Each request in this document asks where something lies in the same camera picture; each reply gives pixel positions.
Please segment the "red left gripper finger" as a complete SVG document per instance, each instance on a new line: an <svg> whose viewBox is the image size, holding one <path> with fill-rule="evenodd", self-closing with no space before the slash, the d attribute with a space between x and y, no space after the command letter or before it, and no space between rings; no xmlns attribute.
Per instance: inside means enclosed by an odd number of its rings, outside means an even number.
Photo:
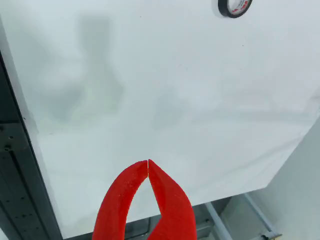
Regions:
<svg viewBox="0 0 320 240"><path fill-rule="evenodd" d="M138 161L123 170L109 187L99 208L93 240L123 240L130 205L148 177L148 161Z"/></svg>

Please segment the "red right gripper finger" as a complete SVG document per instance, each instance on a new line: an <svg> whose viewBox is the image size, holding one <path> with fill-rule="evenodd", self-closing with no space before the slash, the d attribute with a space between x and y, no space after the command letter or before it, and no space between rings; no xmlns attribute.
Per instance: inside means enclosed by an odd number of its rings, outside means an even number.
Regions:
<svg viewBox="0 0 320 240"><path fill-rule="evenodd" d="M183 189L151 159L148 178L160 210L160 220L148 239L195 240L195 215Z"/></svg>

